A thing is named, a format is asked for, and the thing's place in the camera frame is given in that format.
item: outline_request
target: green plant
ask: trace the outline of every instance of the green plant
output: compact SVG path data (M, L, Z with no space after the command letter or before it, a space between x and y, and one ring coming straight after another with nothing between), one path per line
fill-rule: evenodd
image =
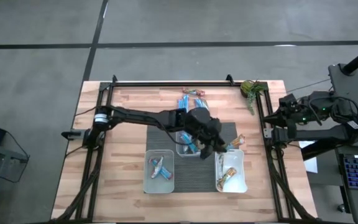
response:
M261 95L261 91L267 89L267 87L258 81L247 80L241 83L240 86L243 96L247 98L247 107L252 115L255 114L252 103L255 101L257 95Z

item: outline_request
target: gray floor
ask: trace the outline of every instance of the gray floor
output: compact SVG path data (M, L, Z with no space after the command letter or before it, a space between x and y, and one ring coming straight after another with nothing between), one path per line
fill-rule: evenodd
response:
M90 43L102 0L0 1L0 44ZM99 42L358 40L358 0L110 0ZM0 50L0 127L31 154L0 196L0 223L49 219L88 49ZM282 79L287 90L327 78L358 45L99 49L90 80ZM329 82L294 92L327 90ZM312 185L318 215L336 211L337 187Z

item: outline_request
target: black rubber mat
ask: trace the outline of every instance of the black rubber mat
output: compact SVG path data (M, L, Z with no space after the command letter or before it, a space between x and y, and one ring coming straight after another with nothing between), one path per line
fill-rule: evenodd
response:
M237 137L235 123L223 123L221 136L226 142ZM147 150L169 149L175 153L175 190L173 192L215 192L215 156L206 160L200 158L182 158L176 152L176 144L164 131L156 127L147 127Z

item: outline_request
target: plastic container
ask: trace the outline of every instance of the plastic container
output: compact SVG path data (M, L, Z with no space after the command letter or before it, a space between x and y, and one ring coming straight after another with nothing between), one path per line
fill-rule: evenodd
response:
M149 159L160 159L164 157L162 165L173 174L173 177L167 180L162 174L158 174L156 178L152 179L154 172L153 164L149 163ZM144 179L143 191L147 194L168 194L173 192L175 188L175 174L174 174L174 153L172 150L148 150L145 155L144 162Z
M184 143L183 140L180 138L180 134L181 134L180 131L178 131L176 133L176 140L177 140L177 142ZM177 153L178 153L178 155L180 157L199 157L200 156L200 154L201 154L200 151L196 152L195 154L187 154L187 153L185 153L185 150L184 150L185 147L186 146L182 146L182 145L177 144Z
M223 185L223 190L218 189L219 176L218 170L221 164L219 163L220 154L215 153L215 187L219 192L228 193L244 193L248 190L246 184L246 175L244 172L244 152L239 149L230 149L223 153L223 175L230 167L236 169L237 173L226 181Z

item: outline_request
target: wooden tabletop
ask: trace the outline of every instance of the wooden tabletop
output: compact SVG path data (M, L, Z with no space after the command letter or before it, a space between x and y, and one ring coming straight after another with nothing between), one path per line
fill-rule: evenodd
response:
M267 82L273 110L276 110L278 99L286 95L284 83L281 80ZM99 83L84 82L77 113L95 106ZM211 116L219 118L221 122L235 122L237 133L243 133L246 136L246 144L240 149L245 153L244 170L248 191L244 194L219 192L145 194L143 176L147 127L139 124L119 124L106 134L94 211L95 222L277 220L256 104L254 104L256 114L252 116L238 88L201 87L200 89L205 91L204 98L208 102ZM175 109L177 99L182 95L179 87L115 87L112 104L135 110L158 112ZM193 101L190 100L190 108L193 106ZM77 116L73 127L90 128L93 115L94 111L90 111ZM80 144L80 140L71 142L68 152L79 147ZM61 215L78 193L85 157L86 151L80 149L65 159L52 218ZM284 161L292 192L307 211L316 216L300 150L296 147L286 148ZM283 210L286 212L282 193L280 198Z

